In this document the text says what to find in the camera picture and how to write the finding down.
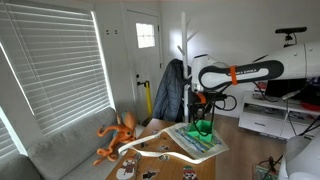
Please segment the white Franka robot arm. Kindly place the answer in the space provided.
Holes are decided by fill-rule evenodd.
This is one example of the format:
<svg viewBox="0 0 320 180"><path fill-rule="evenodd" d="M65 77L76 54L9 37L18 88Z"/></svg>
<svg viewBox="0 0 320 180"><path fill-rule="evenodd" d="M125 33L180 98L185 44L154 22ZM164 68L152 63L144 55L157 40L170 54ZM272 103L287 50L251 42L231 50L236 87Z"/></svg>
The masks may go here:
<svg viewBox="0 0 320 180"><path fill-rule="evenodd" d="M258 61L227 65L211 56L196 56L191 65L191 90L213 92L227 85L320 76L320 43L308 42L282 48Z"/></svg>

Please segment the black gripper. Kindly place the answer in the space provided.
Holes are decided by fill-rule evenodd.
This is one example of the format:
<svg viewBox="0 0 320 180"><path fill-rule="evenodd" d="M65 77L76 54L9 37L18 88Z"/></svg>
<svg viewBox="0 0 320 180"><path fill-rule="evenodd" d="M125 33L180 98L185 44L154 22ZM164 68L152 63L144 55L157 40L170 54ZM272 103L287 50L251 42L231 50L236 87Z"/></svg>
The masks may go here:
<svg viewBox="0 0 320 180"><path fill-rule="evenodd" d="M208 113L212 108L212 98L211 93L189 93L188 108L191 115L195 115L199 109L204 113Z"/></svg>

